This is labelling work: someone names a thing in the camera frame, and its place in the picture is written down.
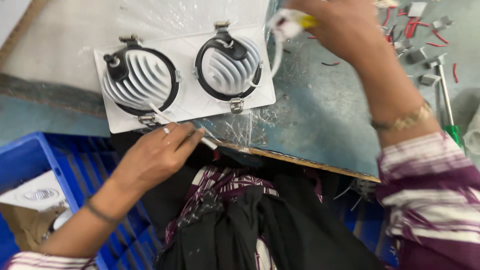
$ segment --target blue plastic crate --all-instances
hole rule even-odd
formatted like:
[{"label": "blue plastic crate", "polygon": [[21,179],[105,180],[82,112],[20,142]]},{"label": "blue plastic crate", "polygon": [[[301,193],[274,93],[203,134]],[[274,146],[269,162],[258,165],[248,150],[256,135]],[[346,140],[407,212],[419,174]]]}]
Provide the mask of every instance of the blue plastic crate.
[{"label": "blue plastic crate", "polygon": [[[0,193],[53,170],[75,213],[85,198],[107,180],[119,161],[109,138],[31,133],[0,148]],[[18,252],[13,238],[7,237],[11,232],[5,233],[0,265]],[[145,209],[138,202],[102,246],[96,262],[101,270],[152,270],[160,248]]]}]

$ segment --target plastic wrap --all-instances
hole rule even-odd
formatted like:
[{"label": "plastic wrap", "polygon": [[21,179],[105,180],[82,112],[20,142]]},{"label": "plastic wrap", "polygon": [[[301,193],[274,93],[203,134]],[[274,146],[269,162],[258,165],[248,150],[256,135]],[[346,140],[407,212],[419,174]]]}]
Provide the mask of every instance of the plastic wrap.
[{"label": "plastic wrap", "polygon": [[[72,86],[71,91],[100,93],[93,50],[117,45],[118,36],[135,33],[151,40],[194,34],[211,31],[213,22],[223,20],[230,20],[232,27],[264,25],[277,6],[276,0],[50,0],[1,71],[48,85]],[[257,126],[269,123],[268,112],[258,108],[194,123],[238,148],[266,146],[264,128]]]}]

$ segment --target black thread bracelet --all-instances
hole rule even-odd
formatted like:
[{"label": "black thread bracelet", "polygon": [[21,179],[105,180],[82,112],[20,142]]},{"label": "black thread bracelet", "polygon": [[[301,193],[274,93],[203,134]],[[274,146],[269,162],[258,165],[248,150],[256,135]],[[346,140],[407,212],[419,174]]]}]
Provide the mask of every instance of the black thread bracelet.
[{"label": "black thread bracelet", "polygon": [[90,204],[90,198],[87,198],[85,200],[85,203],[84,203],[84,206],[90,210],[90,212],[92,212],[93,214],[95,214],[97,217],[99,217],[100,219],[103,219],[107,222],[111,222],[111,223],[120,223],[122,221],[122,219],[114,219],[114,218],[111,218],[111,217],[108,217],[104,214],[102,214],[100,211],[98,211],[92,204]]}]

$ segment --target screwdriver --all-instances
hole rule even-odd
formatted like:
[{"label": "screwdriver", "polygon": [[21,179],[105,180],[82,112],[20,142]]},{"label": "screwdriver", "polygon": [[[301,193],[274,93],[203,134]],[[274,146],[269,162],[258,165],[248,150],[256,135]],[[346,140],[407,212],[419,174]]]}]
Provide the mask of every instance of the screwdriver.
[{"label": "screwdriver", "polygon": [[453,115],[452,115],[452,107],[450,106],[450,98],[448,97],[448,90],[447,90],[447,83],[445,81],[445,73],[444,73],[444,66],[442,65],[441,62],[437,65],[437,70],[438,73],[441,77],[441,83],[442,83],[442,91],[444,93],[444,100],[445,100],[445,108],[447,111],[447,117],[448,117],[448,125],[443,126],[442,129],[443,131],[447,132],[450,137],[462,148],[462,144],[460,142],[460,130],[457,125],[454,124],[453,122]]}]

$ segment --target wrist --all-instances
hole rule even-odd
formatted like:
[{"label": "wrist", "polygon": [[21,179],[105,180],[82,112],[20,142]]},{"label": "wrist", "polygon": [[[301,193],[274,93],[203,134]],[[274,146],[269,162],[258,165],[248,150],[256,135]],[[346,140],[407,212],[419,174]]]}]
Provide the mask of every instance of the wrist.
[{"label": "wrist", "polygon": [[90,199],[90,203],[103,215],[121,219],[143,194],[139,190],[128,189],[114,178],[109,178]]}]

